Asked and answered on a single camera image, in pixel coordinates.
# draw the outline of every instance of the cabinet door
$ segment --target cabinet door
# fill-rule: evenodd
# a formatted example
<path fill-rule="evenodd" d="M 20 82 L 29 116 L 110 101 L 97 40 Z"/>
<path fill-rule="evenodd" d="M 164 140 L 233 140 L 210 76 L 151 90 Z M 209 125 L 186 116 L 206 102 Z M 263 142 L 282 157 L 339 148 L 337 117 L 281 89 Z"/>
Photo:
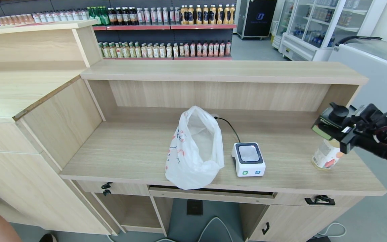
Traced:
<path fill-rule="evenodd" d="M 305 242 L 348 209 L 270 205 L 253 230 L 250 240 Z"/>
<path fill-rule="evenodd" d="M 0 152 L 0 197 L 44 229 L 110 234 L 40 154 Z"/>

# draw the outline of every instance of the counter top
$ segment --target counter top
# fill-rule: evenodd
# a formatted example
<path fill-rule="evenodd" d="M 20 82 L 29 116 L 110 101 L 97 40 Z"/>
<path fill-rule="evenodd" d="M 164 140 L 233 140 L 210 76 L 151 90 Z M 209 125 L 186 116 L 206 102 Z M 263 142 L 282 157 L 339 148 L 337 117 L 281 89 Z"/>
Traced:
<path fill-rule="evenodd" d="M 118 107 L 98 126 L 63 168 L 64 179 L 173 186 L 165 177 L 172 135 L 182 112 L 178 108 Z M 329 171 L 311 162 L 321 137 L 310 127 L 316 112 L 208 110 L 230 121 L 242 142 L 257 142 L 265 175 L 237 177 L 231 158 L 235 134 L 218 121 L 225 167 L 206 188 L 327 195 L 382 196 L 386 189 L 351 152 Z"/>
<path fill-rule="evenodd" d="M 97 23 L 97 20 L 74 20 L 63 22 L 23 24 L 15 26 L 0 26 L 0 34 L 32 32 L 41 30 L 80 29 L 83 27 L 92 26 L 95 23 Z"/>
<path fill-rule="evenodd" d="M 304 84 L 366 84 L 368 78 L 341 63 L 292 61 L 102 60 L 86 80 L 218 81 Z"/>
<path fill-rule="evenodd" d="M 0 121 L 16 121 L 85 69 L 83 61 L 0 63 Z"/>

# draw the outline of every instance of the shoe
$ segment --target shoe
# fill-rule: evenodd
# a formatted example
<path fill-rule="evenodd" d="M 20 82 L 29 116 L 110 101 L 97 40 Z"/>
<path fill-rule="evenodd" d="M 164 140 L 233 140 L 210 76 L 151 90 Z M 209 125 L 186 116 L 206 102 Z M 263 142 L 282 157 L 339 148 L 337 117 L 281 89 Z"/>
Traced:
<path fill-rule="evenodd" d="M 41 239 L 40 242 L 57 242 L 55 236 L 52 234 L 45 234 Z"/>

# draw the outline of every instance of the refrigerator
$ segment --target refrigerator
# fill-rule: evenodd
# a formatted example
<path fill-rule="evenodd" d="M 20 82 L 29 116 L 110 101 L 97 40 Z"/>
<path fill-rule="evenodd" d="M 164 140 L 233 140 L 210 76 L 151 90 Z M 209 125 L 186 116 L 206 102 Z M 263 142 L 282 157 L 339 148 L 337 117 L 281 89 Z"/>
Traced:
<path fill-rule="evenodd" d="M 335 43 L 371 36 L 387 0 L 296 0 L 279 52 L 294 61 L 327 61 Z"/>
<path fill-rule="evenodd" d="M 278 25 L 275 33 L 273 33 L 273 47 L 278 49 L 280 47 L 280 43 L 282 41 L 283 33 L 288 30 L 290 18 L 292 16 L 292 10 L 294 8 L 295 0 L 285 0 L 285 3 L 282 8 L 282 12 L 280 14 L 280 18 L 278 20 Z"/>
<path fill-rule="evenodd" d="M 330 62 L 340 62 L 366 76 L 352 105 L 373 103 L 387 112 L 387 41 L 379 37 L 348 37 L 334 47 Z"/>

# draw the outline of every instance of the juice bottle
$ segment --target juice bottle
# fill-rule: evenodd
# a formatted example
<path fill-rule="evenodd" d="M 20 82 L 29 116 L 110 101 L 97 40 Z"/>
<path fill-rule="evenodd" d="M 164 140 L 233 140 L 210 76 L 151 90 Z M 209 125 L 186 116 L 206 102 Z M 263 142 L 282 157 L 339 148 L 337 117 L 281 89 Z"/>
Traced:
<path fill-rule="evenodd" d="M 203 8 L 203 24 L 209 24 L 209 8 L 207 7 L 207 4 L 204 5 Z"/>
<path fill-rule="evenodd" d="M 217 18 L 218 18 L 216 23 L 218 25 L 221 25 L 223 23 L 224 18 L 225 18 L 225 13 L 223 11 L 223 8 L 222 8 L 221 4 L 219 4 L 218 12 L 216 13 L 216 15 L 217 15 Z"/>
<path fill-rule="evenodd" d="M 224 11 L 224 20 L 223 20 L 223 24 L 224 25 L 227 25 L 229 24 L 229 21 L 231 20 L 231 10 L 229 8 L 229 4 L 227 4 L 225 6 L 225 9 L 223 10 Z"/>
<path fill-rule="evenodd" d="M 196 18 L 195 23 L 197 25 L 203 24 L 203 10 L 201 9 L 201 5 L 197 5 L 197 9 L 195 9 Z"/>
<path fill-rule="evenodd" d="M 233 24 L 235 19 L 235 4 L 231 4 L 229 12 L 231 13 L 231 19 L 229 20 L 229 24 Z"/>
<path fill-rule="evenodd" d="M 209 24 L 216 24 L 216 5 L 212 4 L 209 11 Z"/>
<path fill-rule="evenodd" d="M 193 5 L 189 5 L 189 9 L 187 9 L 187 12 L 188 12 L 188 15 L 189 15 L 189 21 L 188 23 L 190 25 L 193 25 L 194 24 L 194 6 Z"/>

